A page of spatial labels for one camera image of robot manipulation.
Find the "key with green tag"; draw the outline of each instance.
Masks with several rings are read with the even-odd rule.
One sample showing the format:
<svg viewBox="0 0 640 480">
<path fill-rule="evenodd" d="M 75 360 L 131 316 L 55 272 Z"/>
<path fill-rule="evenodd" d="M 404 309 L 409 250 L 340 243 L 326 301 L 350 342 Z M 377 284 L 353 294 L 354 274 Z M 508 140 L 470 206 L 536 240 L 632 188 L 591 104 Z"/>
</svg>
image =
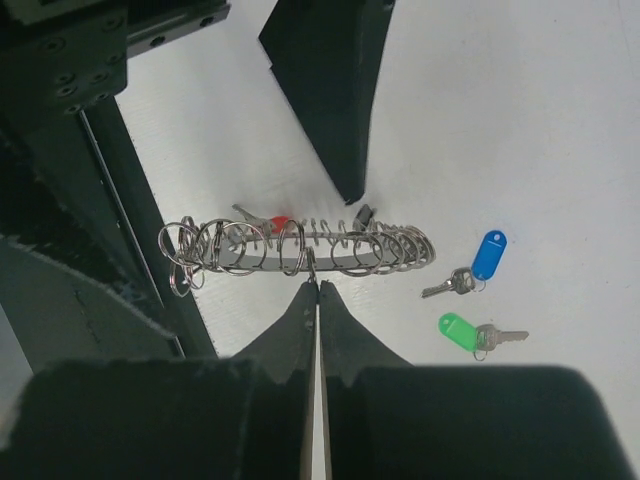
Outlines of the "key with green tag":
<svg viewBox="0 0 640 480">
<path fill-rule="evenodd" d="M 477 350 L 478 334 L 476 327 L 460 315 L 445 313 L 440 317 L 438 329 L 445 337 L 466 351 L 475 352 Z"/>
</svg>

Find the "key with blue tag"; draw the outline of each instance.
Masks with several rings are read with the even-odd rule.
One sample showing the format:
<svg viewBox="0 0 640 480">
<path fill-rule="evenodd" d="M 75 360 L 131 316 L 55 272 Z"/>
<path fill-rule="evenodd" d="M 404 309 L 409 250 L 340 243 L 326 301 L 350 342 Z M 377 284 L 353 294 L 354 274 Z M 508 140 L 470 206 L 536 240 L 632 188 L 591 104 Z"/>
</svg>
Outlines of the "key with blue tag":
<svg viewBox="0 0 640 480">
<path fill-rule="evenodd" d="M 496 273 L 502 254 L 507 248 L 507 237 L 500 230 L 492 230 L 484 236 L 471 273 L 478 280 L 489 280 Z"/>
</svg>

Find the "key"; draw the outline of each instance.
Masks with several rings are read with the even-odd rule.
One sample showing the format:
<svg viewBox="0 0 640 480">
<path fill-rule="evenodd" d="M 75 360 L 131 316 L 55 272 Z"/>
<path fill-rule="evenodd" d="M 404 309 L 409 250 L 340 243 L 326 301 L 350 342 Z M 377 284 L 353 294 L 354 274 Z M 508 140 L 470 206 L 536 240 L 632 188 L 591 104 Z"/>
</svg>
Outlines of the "key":
<svg viewBox="0 0 640 480">
<path fill-rule="evenodd" d="M 433 297 L 439 293 L 444 292 L 456 292 L 458 295 L 464 295 L 476 288 L 476 281 L 471 275 L 471 269 L 468 267 L 456 268 L 451 277 L 448 278 L 443 284 L 437 287 L 425 288 L 420 295 L 422 298 Z"/>
<path fill-rule="evenodd" d="M 521 342 L 529 337 L 529 332 L 502 332 L 491 324 L 480 325 L 476 334 L 476 349 L 482 352 L 492 352 L 501 343 Z"/>
</svg>

